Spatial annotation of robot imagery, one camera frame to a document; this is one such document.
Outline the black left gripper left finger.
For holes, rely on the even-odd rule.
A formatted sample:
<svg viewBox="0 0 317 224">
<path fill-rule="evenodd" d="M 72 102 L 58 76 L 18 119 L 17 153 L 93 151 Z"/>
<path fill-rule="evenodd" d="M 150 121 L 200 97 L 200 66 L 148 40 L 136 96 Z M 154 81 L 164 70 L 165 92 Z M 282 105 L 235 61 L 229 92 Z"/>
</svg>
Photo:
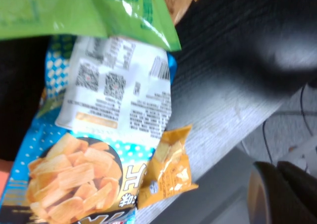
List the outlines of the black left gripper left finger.
<svg viewBox="0 0 317 224">
<path fill-rule="evenodd" d="M 315 224 L 314 217 L 291 189 L 281 172 L 266 162 L 254 162 L 248 187 L 252 224 Z"/>
</svg>

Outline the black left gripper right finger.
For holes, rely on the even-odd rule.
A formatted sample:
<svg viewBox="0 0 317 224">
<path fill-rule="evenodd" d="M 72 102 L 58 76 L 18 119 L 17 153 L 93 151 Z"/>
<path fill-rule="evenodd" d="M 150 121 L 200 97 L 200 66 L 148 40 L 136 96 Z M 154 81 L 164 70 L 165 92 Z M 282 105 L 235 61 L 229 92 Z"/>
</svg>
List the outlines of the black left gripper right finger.
<svg viewBox="0 0 317 224">
<path fill-rule="evenodd" d="M 309 212 L 317 216 L 317 179 L 287 161 L 279 161 L 277 169 Z"/>
</svg>

